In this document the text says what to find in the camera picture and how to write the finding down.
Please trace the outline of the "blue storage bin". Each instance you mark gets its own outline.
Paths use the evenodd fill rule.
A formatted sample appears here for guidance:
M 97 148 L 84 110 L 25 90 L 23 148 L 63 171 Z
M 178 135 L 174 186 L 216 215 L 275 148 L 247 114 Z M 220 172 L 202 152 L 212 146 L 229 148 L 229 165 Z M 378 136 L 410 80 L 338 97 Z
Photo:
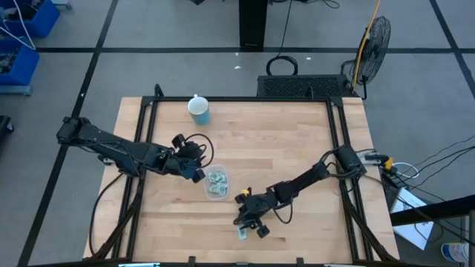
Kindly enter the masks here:
M 45 38 L 59 16 L 51 0 L 0 0 L 0 27 L 15 36 Z
M 13 39 L 0 39 L 0 85 L 29 85 L 39 54 Z

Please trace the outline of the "clear plastic container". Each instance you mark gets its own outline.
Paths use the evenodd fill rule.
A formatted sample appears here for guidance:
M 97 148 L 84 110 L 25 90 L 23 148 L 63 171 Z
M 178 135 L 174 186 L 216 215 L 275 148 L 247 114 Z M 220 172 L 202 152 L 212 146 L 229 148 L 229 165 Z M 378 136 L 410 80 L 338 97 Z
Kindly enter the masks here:
M 205 188 L 205 194 L 206 196 L 210 199 L 210 200 L 224 200 L 225 198 L 228 197 L 228 194 L 229 194 L 229 176 L 227 174 L 227 171 L 226 171 L 226 168 L 223 166 L 223 165 L 210 165 L 206 168 L 203 169 L 204 170 L 204 173 L 205 173 L 205 178 L 203 179 L 203 182 L 204 182 L 204 188 Z M 226 178 L 227 178 L 227 183 L 224 183 L 224 184 L 227 184 L 228 185 L 228 193 L 225 197 L 220 197 L 219 195 L 217 194 L 214 194 L 214 193 L 210 193 L 209 192 L 209 187 L 211 185 L 214 185 L 214 184 L 217 184 L 219 182 L 216 182 L 216 183 L 210 183 L 207 175 L 208 175 L 208 172 L 218 172 L 218 171 L 221 171 L 223 173 L 226 174 Z

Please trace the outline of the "grey dolly platform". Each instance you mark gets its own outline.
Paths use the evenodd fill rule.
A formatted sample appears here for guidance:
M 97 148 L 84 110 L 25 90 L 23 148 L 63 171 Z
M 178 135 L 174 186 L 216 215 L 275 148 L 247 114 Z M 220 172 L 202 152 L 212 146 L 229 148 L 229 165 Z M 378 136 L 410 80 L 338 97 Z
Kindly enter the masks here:
M 30 96 L 32 90 L 30 86 L 24 85 L 0 85 L 0 94 L 20 94 Z

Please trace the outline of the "blue mug white inside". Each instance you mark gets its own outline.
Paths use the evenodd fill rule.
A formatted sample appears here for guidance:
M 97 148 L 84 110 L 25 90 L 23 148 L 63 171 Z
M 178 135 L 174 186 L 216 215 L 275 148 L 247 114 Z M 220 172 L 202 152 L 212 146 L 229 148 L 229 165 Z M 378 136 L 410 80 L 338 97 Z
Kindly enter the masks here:
M 197 125 L 207 125 L 209 123 L 209 101 L 197 94 L 188 101 L 187 109 L 194 123 Z

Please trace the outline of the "black equipment piece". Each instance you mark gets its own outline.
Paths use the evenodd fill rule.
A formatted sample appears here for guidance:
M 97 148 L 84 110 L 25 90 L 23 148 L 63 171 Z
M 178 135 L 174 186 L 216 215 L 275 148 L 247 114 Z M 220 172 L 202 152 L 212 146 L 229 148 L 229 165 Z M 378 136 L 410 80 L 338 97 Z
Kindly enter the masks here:
M 9 116 L 0 115 L 0 135 L 11 134 L 14 127 Z

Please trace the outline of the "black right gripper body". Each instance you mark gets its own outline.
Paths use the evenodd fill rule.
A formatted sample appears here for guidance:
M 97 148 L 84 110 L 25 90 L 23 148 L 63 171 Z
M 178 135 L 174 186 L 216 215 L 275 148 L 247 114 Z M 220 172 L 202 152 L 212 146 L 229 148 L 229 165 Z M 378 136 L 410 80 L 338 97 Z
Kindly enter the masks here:
M 268 211 L 272 210 L 278 203 L 273 193 L 244 195 L 239 194 L 235 197 L 235 202 L 240 205 L 238 208 L 238 217 L 243 217 L 246 220 L 245 226 L 240 228 L 248 228 L 247 222 L 249 220 L 256 220 L 258 222 L 255 229 L 260 238 L 264 238 L 269 234 L 270 230 L 261 221 L 261 217 Z

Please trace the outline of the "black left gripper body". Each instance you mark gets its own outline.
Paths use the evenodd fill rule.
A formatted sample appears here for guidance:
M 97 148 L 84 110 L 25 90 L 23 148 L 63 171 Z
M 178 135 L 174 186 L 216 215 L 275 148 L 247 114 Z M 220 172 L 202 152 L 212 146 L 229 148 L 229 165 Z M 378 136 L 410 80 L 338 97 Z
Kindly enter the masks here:
M 201 181 L 205 174 L 201 170 L 203 150 L 193 141 L 188 141 L 179 133 L 171 141 L 176 149 L 171 158 L 171 174 L 190 179 L 193 183 Z

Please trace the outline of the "black beam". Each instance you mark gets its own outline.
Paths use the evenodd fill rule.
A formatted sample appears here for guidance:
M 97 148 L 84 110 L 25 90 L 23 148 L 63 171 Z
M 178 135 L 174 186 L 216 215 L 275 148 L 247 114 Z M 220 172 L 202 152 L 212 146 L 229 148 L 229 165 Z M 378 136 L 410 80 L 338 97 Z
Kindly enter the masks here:
M 409 207 L 409 209 L 398 211 L 390 215 L 393 226 L 425 223 L 429 221 L 436 222 L 442 219 L 468 216 L 471 211 L 475 211 L 475 195 L 420 207 L 411 205 L 404 200 L 401 200 L 401 202 Z

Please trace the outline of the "black pillar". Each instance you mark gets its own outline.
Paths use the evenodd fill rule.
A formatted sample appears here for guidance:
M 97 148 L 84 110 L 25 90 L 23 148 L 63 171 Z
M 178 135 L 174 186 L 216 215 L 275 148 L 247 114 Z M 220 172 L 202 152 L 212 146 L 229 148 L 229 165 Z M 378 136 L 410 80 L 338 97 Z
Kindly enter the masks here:
M 268 0 L 238 0 L 240 46 L 262 50 Z

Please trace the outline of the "black metal table frame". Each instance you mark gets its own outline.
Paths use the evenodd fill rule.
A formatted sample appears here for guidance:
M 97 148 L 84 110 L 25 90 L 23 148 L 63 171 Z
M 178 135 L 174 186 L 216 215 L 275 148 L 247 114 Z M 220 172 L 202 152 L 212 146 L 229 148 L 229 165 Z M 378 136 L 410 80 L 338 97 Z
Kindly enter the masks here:
M 344 142 L 356 150 L 372 147 L 362 101 L 273 101 L 254 96 L 216 96 L 210 122 L 196 125 L 187 98 L 165 97 L 156 107 L 140 97 L 120 103 L 113 132 L 126 139 L 170 145 L 178 134 L 208 146 L 206 162 L 223 165 L 229 176 L 228 197 L 210 200 L 204 183 L 147 173 L 138 215 L 126 226 L 113 257 L 135 261 L 184 263 L 350 263 L 372 254 L 359 227 L 344 211 L 339 182 L 330 177 L 302 191 L 293 206 L 269 212 L 260 238 L 248 230 L 238 239 L 233 224 L 235 197 L 246 188 L 256 194 L 308 170 L 321 155 Z

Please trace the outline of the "black floor fan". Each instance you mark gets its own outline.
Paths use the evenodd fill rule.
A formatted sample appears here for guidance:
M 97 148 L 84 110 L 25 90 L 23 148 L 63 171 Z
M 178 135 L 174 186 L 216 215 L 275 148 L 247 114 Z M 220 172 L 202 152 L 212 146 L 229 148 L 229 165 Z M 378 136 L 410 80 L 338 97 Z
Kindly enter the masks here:
M 382 62 L 387 53 L 390 42 L 391 24 L 384 16 L 375 18 L 371 24 L 367 37 L 362 37 L 359 48 L 362 48 L 358 71 L 355 72 L 358 57 L 347 60 L 341 64 L 340 74 L 344 74 L 346 66 L 350 66 L 346 81 L 346 86 L 351 93 L 357 96 L 355 92 L 356 85 L 363 87 L 363 100 L 367 98 L 367 85 L 374 79 L 378 73 Z

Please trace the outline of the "white printed can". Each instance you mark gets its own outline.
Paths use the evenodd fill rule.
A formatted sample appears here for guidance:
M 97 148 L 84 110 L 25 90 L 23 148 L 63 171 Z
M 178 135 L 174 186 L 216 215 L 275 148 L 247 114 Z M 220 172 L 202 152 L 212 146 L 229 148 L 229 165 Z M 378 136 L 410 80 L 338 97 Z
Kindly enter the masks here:
M 441 245 L 442 256 L 450 262 L 468 263 L 469 244 L 468 243 L 443 243 Z

